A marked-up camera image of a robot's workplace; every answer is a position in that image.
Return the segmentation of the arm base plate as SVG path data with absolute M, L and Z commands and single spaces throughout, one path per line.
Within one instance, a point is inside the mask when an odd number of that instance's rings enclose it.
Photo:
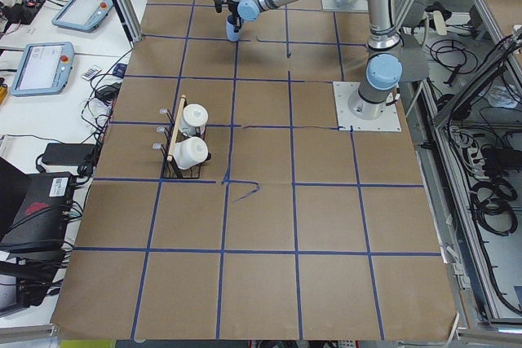
M 367 0 L 321 0 L 321 9 L 330 12 L 362 13 L 368 12 Z
M 369 104 L 359 95 L 359 82 L 334 81 L 338 129 L 365 132 L 401 132 L 392 93 L 380 104 Z

